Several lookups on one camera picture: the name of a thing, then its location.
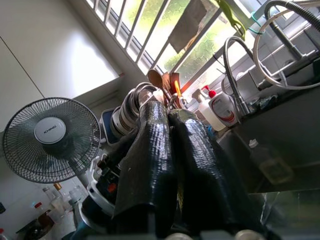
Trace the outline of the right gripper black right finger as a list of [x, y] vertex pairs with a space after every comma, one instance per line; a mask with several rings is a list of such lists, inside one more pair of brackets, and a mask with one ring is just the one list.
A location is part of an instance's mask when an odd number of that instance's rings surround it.
[[168, 113], [176, 169], [183, 187], [182, 219], [192, 232], [266, 232], [235, 166], [204, 124], [185, 109]]

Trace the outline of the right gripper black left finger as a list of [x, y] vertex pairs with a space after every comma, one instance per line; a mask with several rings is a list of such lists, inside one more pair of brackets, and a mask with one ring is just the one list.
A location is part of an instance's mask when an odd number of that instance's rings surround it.
[[113, 220], [118, 230], [169, 230], [176, 210], [176, 173], [165, 107], [140, 109], [137, 135], [123, 159]]

